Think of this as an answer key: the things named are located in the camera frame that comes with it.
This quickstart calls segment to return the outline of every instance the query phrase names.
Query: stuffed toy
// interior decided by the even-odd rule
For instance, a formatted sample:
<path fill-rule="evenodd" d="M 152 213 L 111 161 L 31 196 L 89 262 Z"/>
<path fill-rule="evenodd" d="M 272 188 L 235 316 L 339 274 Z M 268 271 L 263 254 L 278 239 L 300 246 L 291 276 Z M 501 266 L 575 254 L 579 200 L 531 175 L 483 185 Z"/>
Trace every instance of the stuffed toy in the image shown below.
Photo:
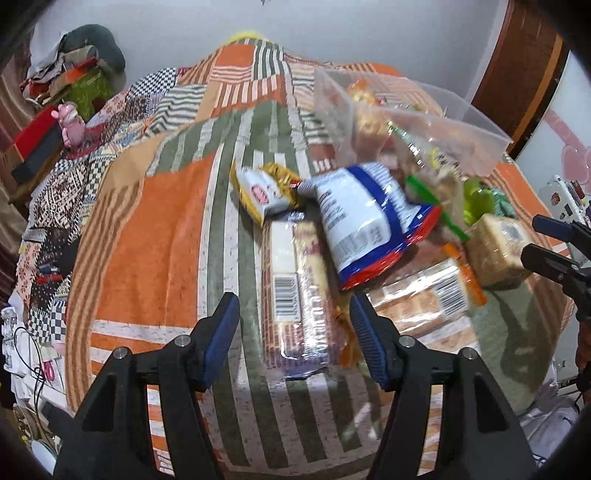
<path fill-rule="evenodd" d="M 86 123 L 76 109 L 73 102 L 62 103 L 57 111 L 52 111 L 51 116 L 57 118 L 61 127 L 61 136 L 64 139 L 64 145 L 69 149 L 76 149 L 84 140 L 86 132 Z"/>

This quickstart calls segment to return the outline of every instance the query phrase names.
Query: yellow snack bag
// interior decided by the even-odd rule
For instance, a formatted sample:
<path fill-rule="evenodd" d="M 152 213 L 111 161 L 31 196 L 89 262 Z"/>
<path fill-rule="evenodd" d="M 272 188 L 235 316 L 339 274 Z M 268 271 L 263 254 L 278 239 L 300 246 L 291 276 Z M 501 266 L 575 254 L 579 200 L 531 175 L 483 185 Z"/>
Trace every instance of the yellow snack bag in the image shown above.
<path fill-rule="evenodd" d="M 300 178 L 288 168 L 270 163 L 261 168 L 237 167 L 232 163 L 230 181 L 238 191 L 240 203 L 262 226 L 265 217 L 300 205 L 290 183 Z"/>

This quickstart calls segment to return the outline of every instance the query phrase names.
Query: metal screw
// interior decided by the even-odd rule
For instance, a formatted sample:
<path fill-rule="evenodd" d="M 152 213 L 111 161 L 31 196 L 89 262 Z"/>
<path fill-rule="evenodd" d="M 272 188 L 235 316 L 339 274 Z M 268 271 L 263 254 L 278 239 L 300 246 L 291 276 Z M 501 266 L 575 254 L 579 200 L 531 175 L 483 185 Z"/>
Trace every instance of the metal screw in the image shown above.
<path fill-rule="evenodd" d="M 179 335 L 174 339 L 176 346 L 187 346 L 191 343 L 191 337 L 189 335 Z"/>
<path fill-rule="evenodd" d="M 404 348 L 411 348 L 415 343 L 417 343 L 417 341 L 410 335 L 402 335 L 398 339 L 398 343 L 400 343 L 400 345 L 402 345 Z"/>
<path fill-rule="evenodd" d="M 464 356 L 464 358 L 467 358 L 468 360 L 474 360 L 478 357 L 478 353 L 476 353 L 476 350 L 470 348 L 469 346 L 462 349 L 462 355 Z"/>
<path fill-rule="evenodd" d="M 125 347 L 125 346 L 119 346 L 119 347 L 117 347 L 113 351 L 113 356 L 117 360 L 121 360 L 122 358 L 126 357 L 127 356 L 127 347 Z"/>

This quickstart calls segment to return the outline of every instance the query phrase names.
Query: patchwork blanket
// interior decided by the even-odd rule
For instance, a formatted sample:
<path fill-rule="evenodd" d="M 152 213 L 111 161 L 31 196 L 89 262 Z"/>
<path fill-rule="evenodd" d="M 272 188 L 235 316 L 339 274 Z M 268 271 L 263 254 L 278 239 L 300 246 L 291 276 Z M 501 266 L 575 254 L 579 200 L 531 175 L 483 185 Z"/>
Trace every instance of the patchwork blanket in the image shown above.
<path fill-rule="evenodd" d="M 111 99 L 89 123 L 83 148 L 59 161 L 31 207 L 17 292 L 30 329 L 65 341 L 72 409 L 111 350 L 160 348 L 235 292 L 241 321 L 228 361 L 200 406 L 228 478 L 364 478 L 392 396 L 366 368 L 305 381 L 261 369 L 261 231 L 239 208 L 229 169 L 281 163 L 301 177 L 334 167 L 330 138 L 313 111 L 314 68 L 397 75 L 374 63 L 335 65 L 264 40 L 224 46 L 189 69 L 164 69 Z M 512 162 L 490 184 L 507 192 L 519 217 L 546 213 Z M 534 241 L 566 249 L 530 231 Z M 41 259 L 82 236 L 73 274 L 33 284 Z M 514 409 L 526 408 L 544 379 L 570 304 L 536 275 L 422 341 L 482 356 Z M 172 472 L 156 389 L 148 389 L 158 467 Z M 421 472 L 433 468 L 441 392 L 434 388 Z"/>

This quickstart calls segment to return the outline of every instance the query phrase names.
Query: green striped fabric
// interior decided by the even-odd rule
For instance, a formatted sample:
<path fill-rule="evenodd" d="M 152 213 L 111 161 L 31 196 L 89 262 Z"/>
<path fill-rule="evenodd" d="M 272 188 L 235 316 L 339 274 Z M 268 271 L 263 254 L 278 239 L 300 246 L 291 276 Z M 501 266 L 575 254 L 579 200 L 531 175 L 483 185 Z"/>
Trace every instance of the green striped fabric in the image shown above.
<path fill-rule="evenodd" d="M 303 124 L 293 110 L 268 100 L 191 125 L 166 140 L 151 171 L 176 171 L 216 152 L 204 212 L 207 267 L 197 289 L 205 292 L 206 314 L 224 291 L 236 292 L 241 304 L 228 362 L 202 402 L 229 478 L 362 478 L 381 436 L 378 390 L 367 371 L 285 382 L 261 361 L 261 231 L 239 208 L 229 172 L 233 161 L 251 167 L 278 162 L 309 176 Z"/>

